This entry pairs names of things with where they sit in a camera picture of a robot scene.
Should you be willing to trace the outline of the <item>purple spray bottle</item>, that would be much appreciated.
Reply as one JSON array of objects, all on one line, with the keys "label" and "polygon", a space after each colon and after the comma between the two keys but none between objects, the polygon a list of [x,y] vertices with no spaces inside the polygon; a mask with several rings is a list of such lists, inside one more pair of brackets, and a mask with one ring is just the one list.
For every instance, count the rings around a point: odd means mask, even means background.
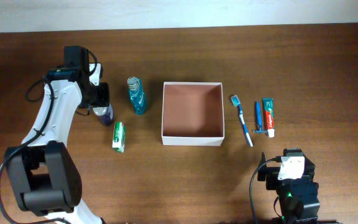
[{"label": "purple spray bottle", "polygon": [[114,111],[112,109],[112,105],[109,105],[107,107],[94,107],[93,112],[103,125],[112,125],[114,119]]}]

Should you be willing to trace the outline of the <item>green white soap box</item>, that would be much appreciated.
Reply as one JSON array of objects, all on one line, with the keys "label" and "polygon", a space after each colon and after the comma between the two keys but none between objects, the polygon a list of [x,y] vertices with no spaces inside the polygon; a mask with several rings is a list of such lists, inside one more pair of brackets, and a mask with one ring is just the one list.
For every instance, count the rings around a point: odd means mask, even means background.
[{"label": "green white soap box", "polygon": [[114,123],[114,132],[112,136],[112,148],[117,151],[124,153],[126,143],[126,127],[122,122]]}]

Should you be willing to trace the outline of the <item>blue white toothbrush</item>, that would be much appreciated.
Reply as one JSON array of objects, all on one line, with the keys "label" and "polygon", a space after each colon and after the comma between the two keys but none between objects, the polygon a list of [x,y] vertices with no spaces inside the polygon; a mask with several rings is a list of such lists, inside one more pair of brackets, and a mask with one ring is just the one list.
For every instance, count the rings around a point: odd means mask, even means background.
[{"label": "blue white toothbrush", "polygon": [[232,104],[237,107],[238,109],[238,113],[239,113],[239,120],[241,122],[241,125],[242,125],[242,128],[244,130],[244,135],[245,135],[245,138],[249,144],[250,147],[253,147],[253,142],[251,140],[251,137],[250,137],[250,134],[249,134],[249,131],[247,129],[247,126],[246,126],[246,123],[245,123],[245,120],[244,120],[244,115],[243,115],[243,110],[242,110],[242,106],[241,106],[241,102],[239,100],[239,97],[237,95],[233,95],[231,96],[231,101],[232,101]]}]

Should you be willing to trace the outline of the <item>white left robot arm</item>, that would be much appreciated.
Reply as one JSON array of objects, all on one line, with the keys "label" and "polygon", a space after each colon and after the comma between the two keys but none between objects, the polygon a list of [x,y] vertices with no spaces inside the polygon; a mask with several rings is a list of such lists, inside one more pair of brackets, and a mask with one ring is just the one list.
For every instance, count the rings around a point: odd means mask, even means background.
[{"label": "white left robot arm", "polygon": [[103,67],[79,45],[64,48],[63,64],[40,80],[44,96],[35,122],[18,146],[9,147],[0,166],[6,171],[18,207],[43,217],[44,223],[104,223],[82,199],[80,173],[67,150],[73,117],[79,108],[102,111],[112,118],[109,86],[101,82]]}]

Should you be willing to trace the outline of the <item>teal mouthwash bottle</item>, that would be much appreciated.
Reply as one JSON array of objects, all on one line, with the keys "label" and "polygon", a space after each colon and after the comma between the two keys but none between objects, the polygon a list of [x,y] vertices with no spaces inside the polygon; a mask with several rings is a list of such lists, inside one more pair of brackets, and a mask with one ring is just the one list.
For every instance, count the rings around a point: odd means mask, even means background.
[{"label": "teal mouthwash bottle", "polygon": [[127,80],[129,87],[130,101],[134,106],[136,114],[144,114],[146,109],[146,97],[143,90],[142,82],[137,77],[130,77]]}]

